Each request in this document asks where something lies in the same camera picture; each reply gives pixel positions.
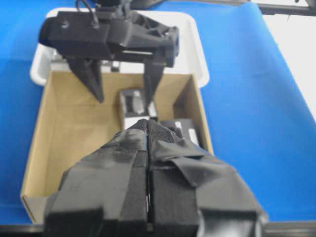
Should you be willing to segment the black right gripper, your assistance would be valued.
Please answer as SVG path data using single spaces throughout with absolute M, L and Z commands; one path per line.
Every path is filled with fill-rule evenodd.
M 44 21 L 39 43 L 67 57 L 71 71 L 100 103 L 104 102 L 100 60 L 137 63 L 147 60 L 143 79 L 146 104 L 150 105 L 164 67 L 172 67 L 179 54 L 179 29 L 136 11 L 126 16 L 105 11 L 95 14 L 60 11 Z M 149 61 L 155 55 L 161 56 L 163 62 Z

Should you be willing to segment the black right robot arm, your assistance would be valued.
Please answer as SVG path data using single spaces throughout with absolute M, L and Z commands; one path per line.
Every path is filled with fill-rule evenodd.
M 179 54 L 179 29 L 132 10 L 128 0 L 100 0 L 86 11 L 60 11 L 44 21 L 39 43 L 57 50 L 99 102 L 104 101 L 101 62 L 144 65 L 146 104 L 153 102 L 165 68 Z

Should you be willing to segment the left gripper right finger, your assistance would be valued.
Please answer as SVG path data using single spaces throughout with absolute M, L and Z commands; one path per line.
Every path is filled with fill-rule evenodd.
M 148 122 L 157 237 L 261 237 L 268 217 L 237 170 L 168 128 Z

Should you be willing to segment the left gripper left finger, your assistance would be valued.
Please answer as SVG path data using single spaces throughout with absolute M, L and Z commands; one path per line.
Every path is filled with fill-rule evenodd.
M 139 120 L 64 172 L 47 200 L 44 236 L 146 236 L 147 124 Z

